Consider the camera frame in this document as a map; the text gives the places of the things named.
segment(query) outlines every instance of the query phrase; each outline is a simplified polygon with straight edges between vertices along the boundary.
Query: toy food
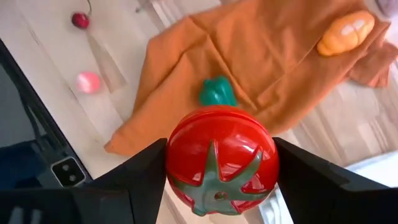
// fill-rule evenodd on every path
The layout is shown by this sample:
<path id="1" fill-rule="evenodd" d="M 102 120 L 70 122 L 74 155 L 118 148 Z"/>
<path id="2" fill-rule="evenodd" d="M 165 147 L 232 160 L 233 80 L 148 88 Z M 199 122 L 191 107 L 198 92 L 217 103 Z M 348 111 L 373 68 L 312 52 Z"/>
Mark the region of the toy food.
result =
<path id="1" fill-rule="evenodd" d="M 317 45 L 323 56 L 347 52 L 362 44 L 374 26 L 368 11 L 358 11 L 335 20 Z"/>
<path id="2" fill-rule="evenodd" d="M 203 89 L 200 93 L 200 102 L 204 106 L 236 106 L 236 98 L 229 80 L 223 76 L 206 79 L 203 82 Z"/>
<path id="3" fill-rule="evenodd" d="M 87 94 L 98 92 L 101 87 L 100 77 L 93 72 L 81 72 L 76 78 L 76 84 L 80 91 Z"/>
<path id="4" fill-rule="evenodd" d="M 274 141 L 251 115 L 232 106 L 207 106 L 174 129 L 166 171 L 193 213 L 238 215 L 270 194 L 279 158 Z"/>

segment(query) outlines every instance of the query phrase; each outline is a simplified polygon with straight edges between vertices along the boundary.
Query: light wood floor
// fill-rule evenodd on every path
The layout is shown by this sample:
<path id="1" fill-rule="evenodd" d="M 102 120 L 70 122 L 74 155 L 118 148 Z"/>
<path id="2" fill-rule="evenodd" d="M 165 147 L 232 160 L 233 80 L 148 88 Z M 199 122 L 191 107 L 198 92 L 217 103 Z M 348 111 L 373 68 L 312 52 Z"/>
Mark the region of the light wood floor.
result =
<path id="1" fill-rule="evenodd" d="M 69 21 L 73 11 L 88 10 L 84 0 L 0 1 L 0 38 L 93 177 L 126 160 L 104 152 L 103 144 L 130 116 L 147 41 L 185 14 L 221 4 L 219 0 L 146 1 L 92 1 L 89 32 L 75 29 Z M 136 13 L 140 4 L 145 7 Z M 393 22 L 388 38 L 398 44 L 394 24 L 398 22 Z M 94 45 L 99 46 L 100 57 L 93 56 L 90 46 Z M 104 88 L 97 95 L 84 95 L 76 89 L 75 78 L 85 70 L 121 74 L 126 84 L 117 91 Z M 390 85 L 384 89 L 342 83 L 280 136 L 341 166 L 397 150 L 398 70 L 392 66 Z M 238 217 L 197 217 L 166 185 L 158 223 L 262 220 L 257 209 Z"/>

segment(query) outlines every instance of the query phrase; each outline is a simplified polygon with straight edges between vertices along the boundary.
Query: red cherry toy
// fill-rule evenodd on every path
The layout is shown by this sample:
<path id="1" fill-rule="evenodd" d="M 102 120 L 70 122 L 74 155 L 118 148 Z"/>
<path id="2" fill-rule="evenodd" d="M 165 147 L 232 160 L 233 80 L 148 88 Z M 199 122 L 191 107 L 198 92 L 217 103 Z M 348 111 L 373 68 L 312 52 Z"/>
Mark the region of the red cherry toy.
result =
<path id="1" fill-rule="evenodd" d="M 72 23 L 79 29 L 87 29 L 90 24 L 90 17 L 84 12 L 75 12 L 72 15 Z"/>
<path id="2" fill-rule="evenodd" d="M 173 191 L 193 213 L 239 215 L 270 194 L 279 159 L 267 130 L 251 115 L 208 106 L 174 129 L 166 170 Z"/>

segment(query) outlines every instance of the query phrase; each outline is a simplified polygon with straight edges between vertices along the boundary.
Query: orange fabric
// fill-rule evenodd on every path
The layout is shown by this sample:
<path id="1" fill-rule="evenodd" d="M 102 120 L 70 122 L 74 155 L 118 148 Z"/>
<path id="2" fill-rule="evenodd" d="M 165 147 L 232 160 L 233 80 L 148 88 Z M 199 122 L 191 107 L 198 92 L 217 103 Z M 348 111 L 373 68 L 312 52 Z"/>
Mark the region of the orange fabric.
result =
<path id="1" fill-rule="evenodd" d="M 356 49 L 322 57 L 316 44 L 330 24 L 366 9 L 360 0 L 245 0 L 189 16 L 148 44 L 131 118 L 106 145 L 134 155 L 200 107 L 206 78 L 226 75 L 239 107 L 271 134 L 295 125 L 347 78 L 380 87 L 398 54 L 376 23 Z"/>

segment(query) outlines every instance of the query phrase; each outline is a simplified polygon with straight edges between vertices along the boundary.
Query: green pepper toy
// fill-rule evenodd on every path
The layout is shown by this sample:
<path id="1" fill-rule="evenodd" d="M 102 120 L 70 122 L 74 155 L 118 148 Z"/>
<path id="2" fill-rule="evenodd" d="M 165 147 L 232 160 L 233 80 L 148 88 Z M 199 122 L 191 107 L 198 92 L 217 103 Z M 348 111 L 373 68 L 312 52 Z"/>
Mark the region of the green pepper toy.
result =
<path id="1" fill-rule="evenodd" d="M 200 102 L 204 106 L 236 106 L 236 98 L 229 80 L 223 76 L 205 80 L 200 93 Z"/>

